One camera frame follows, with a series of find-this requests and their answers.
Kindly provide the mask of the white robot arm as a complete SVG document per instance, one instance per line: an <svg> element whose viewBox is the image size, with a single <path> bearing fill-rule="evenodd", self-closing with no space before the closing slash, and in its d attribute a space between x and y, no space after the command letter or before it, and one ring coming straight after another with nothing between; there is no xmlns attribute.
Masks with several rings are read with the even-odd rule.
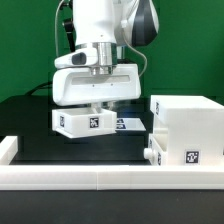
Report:
<svg viewBox="0 0 224 224"><path fill-rule="evenodd" d="M118 49L149 45L159 21L152 0L73 0L75 50L55 59L53 100L60 106L136 99L142 73Z"/></svg>

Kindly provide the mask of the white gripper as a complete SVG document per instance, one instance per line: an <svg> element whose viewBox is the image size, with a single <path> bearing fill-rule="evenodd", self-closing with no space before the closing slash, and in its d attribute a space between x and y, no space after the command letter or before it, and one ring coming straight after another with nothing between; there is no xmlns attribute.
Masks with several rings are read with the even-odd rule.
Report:
<svg viewBox="0 0 224 224"><path fill-rule="evenodd" d="M89 68L66 68L53 77L53 100L59 106L91 104L97 113L101 103L113 110L115 101L137 99L141 88L136 64L118 64L111 75L93 76Z"/></svg>

